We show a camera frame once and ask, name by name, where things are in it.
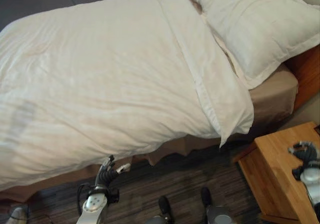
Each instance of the dark carpet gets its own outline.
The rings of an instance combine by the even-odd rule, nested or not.
[[[158,198],[166,195],[177,224],[200,224],[204,213],[200,190],[207,186],[215,204],[227,207],[238,223],[267,224],[259,220],[259,206],[239,166],[231,161],[235,150],[241,148],[232,144],[219,151],[213,146],[193,151],[187,157],[172,154],[155,166],[147,161],[134,164],[130,172],[112,183],[120,189],[120,201],[108,208],[107,223],[143,224],[160,213]],[[94,180],[67,183],[36,193],[28,202],[30,216],[47,214],[55,224],[75,224],[78,220],[77,187],[83,182],[93,183]],[[5,215],[0,215],[0,223],[6,219]],[[40,217],[28,223],[49,221]]]

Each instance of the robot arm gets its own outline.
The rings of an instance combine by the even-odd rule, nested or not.
[[[320,222],[320,150],[311,141],[300,141],[288,148],[289,153],[303,161],[302,166],[292,170],[297,181],[302,181]]]
[[[103,211],[106,206],[119,201],[119,190],[109,189],[110,183],[116,179],[121,173],[129,170],[130,164],[122,165],[117,170],[113,170],[114,157],[110,156],[101,165],[95,179],[93,188],[89,191],[86,201],[80,208],[80,218],[76,224],[100,224],[103,218]]]

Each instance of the beige bed sheet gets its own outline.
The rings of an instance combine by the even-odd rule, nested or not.
[[[288,117],[294,109],[297,88],[297,79],[282,64],[263,84],[249,91],[254,106],[254,122],[249,134],[234,134],[229,138],[229,141],[250,140],[256,137],[258,133],[262,133],[266,126]],[[122,165],[126,162],[131,163],[133,159],[145,159],[151,165],[155,165],[161,158],[169,154],[178,153],[186,156],[192,150],[204,149],[219,143],[219,138],[202,139],[188,135],[184,138],[166,142],[154,152],[119,160],[117,165]],[[9,199],[23,203],[38,190],[94,177],[98,169],[99,165],[91,165],[84,169],[62,174],[28,186],[15,186],[0,192],[0,201]]]

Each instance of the wooden headboard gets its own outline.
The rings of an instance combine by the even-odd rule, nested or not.
[[[294,103],[297,110],[320,91],[320,45],[290,58],[285,64],[299,83]]]

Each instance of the white pillow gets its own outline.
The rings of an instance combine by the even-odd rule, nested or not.
[[[303,0],[196,0],[248,89],[320,43],[320,11]]]

